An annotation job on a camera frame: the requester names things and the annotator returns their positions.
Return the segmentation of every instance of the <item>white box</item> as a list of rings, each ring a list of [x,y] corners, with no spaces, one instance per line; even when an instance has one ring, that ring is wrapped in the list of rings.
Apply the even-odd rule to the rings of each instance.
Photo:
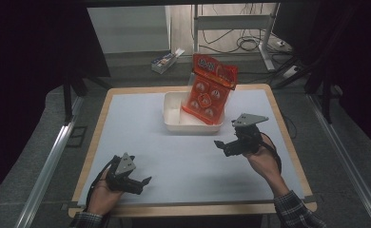
[[[188,98],[188,92],[168,92],[165,94],[164,119],[166,128],[173,132],[209,133],[220,130],[225,112],[222,113],[219,124],[207,125],[197,117],[182,109],[182,102]]]

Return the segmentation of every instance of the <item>orange package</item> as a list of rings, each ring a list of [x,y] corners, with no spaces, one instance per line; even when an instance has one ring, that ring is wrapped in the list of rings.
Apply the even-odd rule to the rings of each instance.
[[[193,82],[182,109],[206,124],[218,124],[230,90],[237,84],[237,67],[224,65],[204,54],[193,55]]]

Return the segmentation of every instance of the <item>sleeve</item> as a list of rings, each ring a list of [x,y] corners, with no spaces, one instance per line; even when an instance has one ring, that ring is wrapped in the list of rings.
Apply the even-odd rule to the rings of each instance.
[[[102,216],[89,212],[76,213],[69,228],[99,228],[102,224]]]
[[[281,223],[286,227],[326,227],[326,224],[307,209],[293,191],[275,198],[274,204]]]

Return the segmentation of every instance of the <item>aluminum rail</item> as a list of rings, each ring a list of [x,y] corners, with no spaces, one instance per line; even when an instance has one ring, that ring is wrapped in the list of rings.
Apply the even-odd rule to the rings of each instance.
[[[23,208],[14,227],[26,228],[31,226],[38,207],[40,206],[41,200],[43,199],[43,196],[49,187],[49,182],[54,174],[59,159],[61,158],[61,154],[64,151],[65,145],[67,144],[69,134],[72,131],[72,128],[75,126],[83,100],[84,99],[81,97],[76,98],[72,106],[72,120],[68,125],[61,128],[58,137],[55,140],[51,151],[49,152],[49,156],[47,157],[44,167],[41,170],[40,175],[38,176],[37,181],[31,190],[29,198],[26,201],[25,207]]]
[[[312,108],[316,112],[317,118],[322,125],[328,139],[331,141],[334,150],[337,153],[337,156],[342,163],[343,168],[345,169],[346,174],[348,175],[349,179],[351,180],[352,184],[354,185],[355,190],[357,191],[367,213],[371,218],[371,190],[364,181],[361,173],[352,162],[351,157],[349,156],[348,151],[346,151],[345,147],[343,146],[340,137],[338,136],[337,132],[334,130],[332,124],[329,124],[325,117],[322,115],[321,112],[321,105],[318,98],[315,95],[307,95],[307,99],[309,103],[312,105]]]

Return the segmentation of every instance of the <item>white wall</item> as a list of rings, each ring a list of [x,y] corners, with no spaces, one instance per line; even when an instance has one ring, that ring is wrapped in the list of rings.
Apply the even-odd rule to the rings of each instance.
[[[170,49],[169,7],[89,8],[104,53]]]

